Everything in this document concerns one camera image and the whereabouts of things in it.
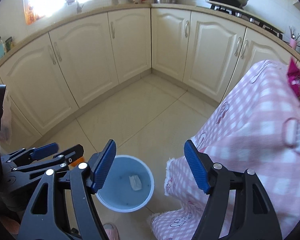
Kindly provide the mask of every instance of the white tissue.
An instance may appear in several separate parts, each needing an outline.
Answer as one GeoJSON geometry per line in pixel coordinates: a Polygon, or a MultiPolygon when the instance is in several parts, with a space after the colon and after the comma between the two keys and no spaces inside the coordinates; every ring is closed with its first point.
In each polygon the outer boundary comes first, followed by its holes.
{"type": "Polygon", "coordinates": [[[142,183],[138,175],[129,176],[131,187],[134,191],[142,189],[142,183]]]}

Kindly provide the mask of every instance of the blue bucket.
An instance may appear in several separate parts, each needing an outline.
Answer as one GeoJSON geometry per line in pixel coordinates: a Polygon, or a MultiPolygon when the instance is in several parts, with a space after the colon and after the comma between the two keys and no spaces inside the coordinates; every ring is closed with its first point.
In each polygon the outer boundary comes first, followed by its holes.
{"type": "Polygon", "coordinates": [[[106,181],[97,193],[98,200],[107,208],[122,213],[144,207],[154,191],[154,178],[149,167],[138,158],[117,155],[114,158],[106,181]],[[142,189],[134,191],[129,176],[138,175],[142,189]]]}

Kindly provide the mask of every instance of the white tiled wall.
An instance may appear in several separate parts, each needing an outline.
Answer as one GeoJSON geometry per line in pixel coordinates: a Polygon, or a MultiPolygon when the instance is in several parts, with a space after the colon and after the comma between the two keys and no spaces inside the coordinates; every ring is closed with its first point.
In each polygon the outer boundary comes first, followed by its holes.
{"type": "MultiPolygon", "coordinates": [[[[206,0],[178,0],[182,4],[210,7],[206,0]]],[[[99,6],[107,6],[111,0],[95,0],[87,2],[83,11],[91,10],[99,6]]],[[[53,22],[76,13],[76,5],[73,4],[55,13],[50,18],[43,18],[34,24],[26,25],[23,11],[23,0],[2,0],[0,2],[0,36],[6,39],[13,36],[16,42],[26,36],[40,30],[53,22]]],[[[300,11],[293,5],[293,0],[249,0],[245,10],[259,15],[270,23],[278,26],[287,33],[285,41],[289,41],[289,26],[294,26],[300,33],[300,11]]]]}

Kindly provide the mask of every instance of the pink checkered tablecloth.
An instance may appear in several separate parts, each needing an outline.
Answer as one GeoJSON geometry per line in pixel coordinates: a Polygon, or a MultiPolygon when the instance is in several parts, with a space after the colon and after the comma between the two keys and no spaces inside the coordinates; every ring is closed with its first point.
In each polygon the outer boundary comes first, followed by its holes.
{"type": "MultiPolygon", "coordinates": [[[[232,171],[254,169],[277,213],[283,238],[300,220],[300,101],[287,84],[287,66],[254,64],[191,138],[200,152],[232,171]]],[[[200,190],[185,157],[167,164],[165,193],[182,208],[152,217],[159,240],[191,239],[208,196],[200,190]]],[[[231,224],[231,191],[220,236],[231,224]]]]}

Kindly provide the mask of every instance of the cabinet handle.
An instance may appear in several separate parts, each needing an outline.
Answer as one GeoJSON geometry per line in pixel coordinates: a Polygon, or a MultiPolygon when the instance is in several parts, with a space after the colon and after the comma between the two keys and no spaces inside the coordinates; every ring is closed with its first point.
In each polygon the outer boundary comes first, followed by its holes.
{"type": "Polygon", "coordinates": [[[55,46],[55,48],[56,48],[56,52],[57,52],[59,61],[62,62],[62,58],[61,58],[61,55],[60,55],[60,51],[59,51],[59,48],[58,48],[58,44],[57,44],[56,42],[54,42],[54,46],[55,46]]]}
{"type": "Polygon", "coordinates": [[[235,52],[234,52],[234,56],[237,56],[237,52],[238,52],[238,50],[239,50],[241,40],[242,40],[242,38],[239,37],[239,40],[237,41],[237,48],[236,48],[236,50],[235,50],[235,52]]]}
{"type": "Polygon", "coordinates": [[[248,43],[249,43],[248,40],[245,40],[244,45],[243,45],[242,54],[241,54],[241,59],[244,58],[244,53],[245,53],[246,46],[248,45],[248,43]]]}
{"type": "Polygon", "coordinates": [[[53,62],[53,64],[55,65],[55,64],[56,64],[56,61],[55,61],[54,56],[53,56],[53,49],[51,48],[50,45],[48,45],[48,49],[49,49],[49,54],[50,54],[50,57],[51,57],[51,59],[52,59],[52,62],[53,62]]]}
{"type": "Polygon", "coordinates": [[[111,31],[112,31],[112,38],[114,39],[115,38],[115,29],[113,26],[113,22],[111,22],[111,31]]]}
{"type": "Polygon", "coordinates": [[[188,32],[187,32],[188,25],[189,25],[189,21],[187,21],[186,24],[185,24],[185,30],[184,30],[185,34],[184,35],[185,35],[186,38],[188,37],[188,32]]]}

